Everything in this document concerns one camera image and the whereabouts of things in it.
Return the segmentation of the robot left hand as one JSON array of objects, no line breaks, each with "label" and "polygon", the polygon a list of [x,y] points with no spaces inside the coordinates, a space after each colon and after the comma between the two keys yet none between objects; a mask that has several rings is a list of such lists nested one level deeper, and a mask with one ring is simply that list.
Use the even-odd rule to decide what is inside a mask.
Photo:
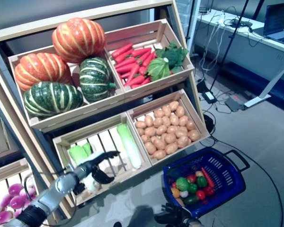
[{"label": "robot left hand", "polygon": [[102,171],[98,165],[104,161],[114,158],[119,155],[119,151],[109,151],[99,155],[97,158],[93,159],[91,162],[91,173],[92,177],[100,184],[109,184],[114,181],[114,177],[108,176],[104,171]]}]

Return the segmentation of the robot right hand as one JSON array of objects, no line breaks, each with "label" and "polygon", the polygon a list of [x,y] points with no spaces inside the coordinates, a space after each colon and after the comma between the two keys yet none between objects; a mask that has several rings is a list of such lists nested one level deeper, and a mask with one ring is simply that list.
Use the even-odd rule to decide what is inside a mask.
[{"label": "robot right hand", "polygon": [[175,227],[187,227],[189,220],[192,220],[191,213],[182,206],[166,203],[161,206],[162,212],[154,216],[158,224],[168,224]]}]

